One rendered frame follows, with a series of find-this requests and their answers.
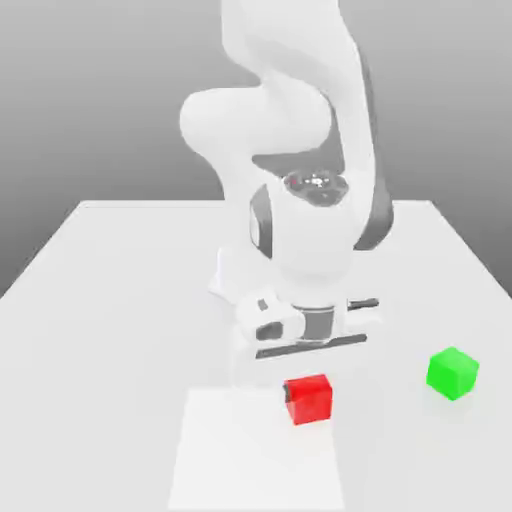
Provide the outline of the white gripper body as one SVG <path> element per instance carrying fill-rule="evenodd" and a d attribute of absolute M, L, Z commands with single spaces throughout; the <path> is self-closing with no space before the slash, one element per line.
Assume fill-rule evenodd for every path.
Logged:
<path fill-rule="evenodd" d="M 363 342 L 256 358 L 257 349 L 239 330 L 230 333 L 230 379 L 239 387 L 280 387 L 285 380 L 325 374 L 331 382 L 365 368 L 382 352 L 384 330 L 365 330 Z"/>

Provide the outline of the small red cube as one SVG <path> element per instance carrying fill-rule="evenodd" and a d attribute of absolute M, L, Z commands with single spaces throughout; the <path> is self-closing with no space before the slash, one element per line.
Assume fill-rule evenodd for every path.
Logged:
<path fill-rule="evenodd" d="M 325 374 L 286 380 L 285 404 L 294 425 L 331 418 L 333 389 Z"/>

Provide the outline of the small green cube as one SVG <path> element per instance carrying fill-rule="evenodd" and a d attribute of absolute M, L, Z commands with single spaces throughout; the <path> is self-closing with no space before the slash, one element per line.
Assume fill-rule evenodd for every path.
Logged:
<path fill-rule="evenodd" d="M 430 358 L 426 384 L 454 401 L 473 389 L 479 368 L 478 361 L 456 347 L 448 347 Z"/>

